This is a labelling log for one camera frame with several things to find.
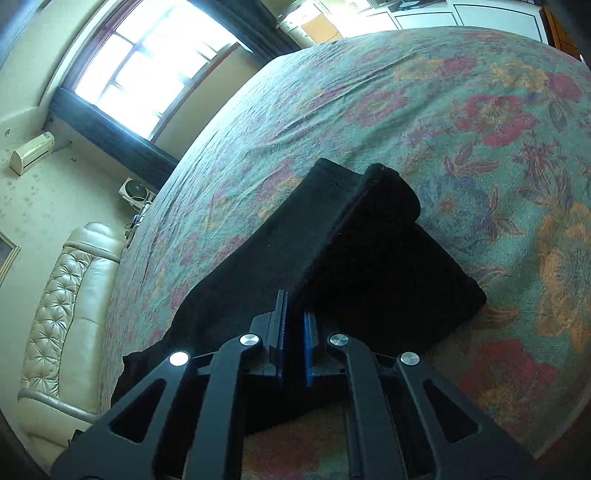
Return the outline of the bright window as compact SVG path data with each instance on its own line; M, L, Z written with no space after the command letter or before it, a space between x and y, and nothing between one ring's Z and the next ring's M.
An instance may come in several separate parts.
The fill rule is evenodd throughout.
M155 140L208 74L243 45L190 1L125 1L87 47L65 87Z

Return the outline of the white round fan heater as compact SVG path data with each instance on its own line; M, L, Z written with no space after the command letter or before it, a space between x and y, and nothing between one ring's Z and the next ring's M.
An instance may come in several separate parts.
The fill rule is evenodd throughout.
M140 211L155 198L152 191L147 189L140 181L130 177L119 187L118 193L135 211Z

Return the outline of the white wall air conditioner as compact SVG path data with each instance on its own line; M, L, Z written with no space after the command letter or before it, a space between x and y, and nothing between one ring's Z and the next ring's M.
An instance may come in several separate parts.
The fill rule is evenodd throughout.
M10 157L10 168L22 176L40 160L51 155L55 145L55 137L51 132L43 132L14 150Z

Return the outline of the floral bedspread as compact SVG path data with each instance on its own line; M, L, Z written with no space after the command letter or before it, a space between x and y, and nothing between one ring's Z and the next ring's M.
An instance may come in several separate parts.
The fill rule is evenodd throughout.
M421 226L485 291L430 363L533 455L590 408L590 71L469 27L386 31L271 61L184 154L125 250L98 405L190 289L318 158L374 163L417 193Z

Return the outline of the orange wooden cabinet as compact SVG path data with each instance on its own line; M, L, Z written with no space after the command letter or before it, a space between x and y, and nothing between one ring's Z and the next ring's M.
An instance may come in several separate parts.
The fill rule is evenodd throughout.
M557 17L546 5L542 6L542 18L549 35L549 44L557 50L580 60L581 54L576 48L574 40L567 34Z

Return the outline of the dark blue curtain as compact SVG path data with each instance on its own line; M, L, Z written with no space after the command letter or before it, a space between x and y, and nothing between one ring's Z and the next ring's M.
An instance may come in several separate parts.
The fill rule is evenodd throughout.
M228 27L263 65L301 49L277 27L276 18L262 2L194 1L192 4ZM178 164L171 155L83 100L70 88L61 86L56 90L49 113L157 189L165 184Z

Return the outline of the framed wedding photo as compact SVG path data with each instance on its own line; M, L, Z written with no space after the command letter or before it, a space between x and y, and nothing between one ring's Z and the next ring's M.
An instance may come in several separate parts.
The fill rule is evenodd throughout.
M19 253L20 247L0 233L0 285L3 284Z

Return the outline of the cream tufted leather headboard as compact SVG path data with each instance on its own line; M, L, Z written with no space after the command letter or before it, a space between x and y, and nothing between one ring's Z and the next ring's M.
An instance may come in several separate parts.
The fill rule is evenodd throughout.
M92 222L64 242L36 308L18 391L32 449L51 462L97 418L107 309L124 243Z

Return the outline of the black pants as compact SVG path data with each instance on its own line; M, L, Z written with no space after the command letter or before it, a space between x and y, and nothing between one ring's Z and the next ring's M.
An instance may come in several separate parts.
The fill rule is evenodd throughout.
M356 174L318 160L279 209L183 299L163 338L127 355L121 399L169 353L214 352L287 292L287 363L304 357L304 314L322 333L370 350L424 353L470 321L487 297L418 223L421 206L394 170Z

